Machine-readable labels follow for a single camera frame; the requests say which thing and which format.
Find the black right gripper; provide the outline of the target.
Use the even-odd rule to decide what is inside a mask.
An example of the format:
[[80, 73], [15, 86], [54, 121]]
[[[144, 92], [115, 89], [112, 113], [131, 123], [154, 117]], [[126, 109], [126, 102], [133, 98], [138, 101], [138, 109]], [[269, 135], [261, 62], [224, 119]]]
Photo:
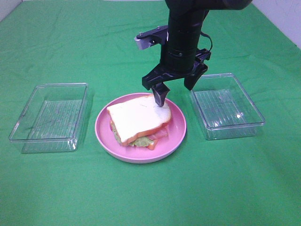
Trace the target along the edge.
[[184, 78], [184, 86], [192, 90], [199, 78], [208, 70], [204, 63], [209, 60], [211, 52], [207, 49], [196, 49], [185, 56], [183, 52], [171, 53], [168, 45], [161, 46], [159, 64], [142, 78], [142, 85], [152, 89], [155, 102], [159, 107], [165, 103], [170, 89], [163, 83]]

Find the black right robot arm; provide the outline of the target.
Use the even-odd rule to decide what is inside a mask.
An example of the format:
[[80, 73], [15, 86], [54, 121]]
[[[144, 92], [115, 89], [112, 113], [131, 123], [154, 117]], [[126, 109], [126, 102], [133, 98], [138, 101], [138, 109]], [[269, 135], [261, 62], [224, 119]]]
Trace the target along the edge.
[[135, 37], [139, 49], [161, 45], [159, 64], [142, 78], [142, 85], [152, 90], [155, 102], [162, 107], [169, 88], [165, 81], [184, 79], [192, 90], [208, 67], [211, 51], [198, 49], [203, 21], [210, 10], [242, 10], [249, 0], [167, 0], [168, 24], [143, 32]]

